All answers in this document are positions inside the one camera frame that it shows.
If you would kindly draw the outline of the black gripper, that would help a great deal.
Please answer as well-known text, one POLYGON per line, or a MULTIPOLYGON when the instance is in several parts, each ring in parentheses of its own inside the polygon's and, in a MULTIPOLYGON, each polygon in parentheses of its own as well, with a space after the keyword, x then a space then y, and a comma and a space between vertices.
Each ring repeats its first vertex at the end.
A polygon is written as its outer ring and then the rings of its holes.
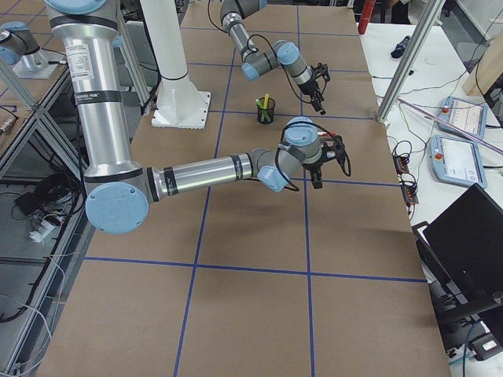
POLYGON ((315 156, 309 157, 304 161, 304 169, 310 173, 311 184, 314 189, 323 188, 321 167, 325 163, 325 154, 318 153, 315 156))
POLYGON ((320 94, 319 85, 314 76, 311 76, 306 82, 299 84, 299 88, 304 95, 310 97, 310 104, 314 110, 324 115, 326 113, 322 102, 324 100, 323 96, 320 94))

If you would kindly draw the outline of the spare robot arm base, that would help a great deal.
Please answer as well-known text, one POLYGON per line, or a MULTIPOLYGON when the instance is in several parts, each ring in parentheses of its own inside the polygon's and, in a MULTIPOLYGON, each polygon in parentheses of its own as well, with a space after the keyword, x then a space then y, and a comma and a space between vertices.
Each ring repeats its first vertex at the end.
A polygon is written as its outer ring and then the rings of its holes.
POLYGON ((21 21, 1 25, 1 58, 21 79, 49 79, 56 69, 28 26, 21 21))

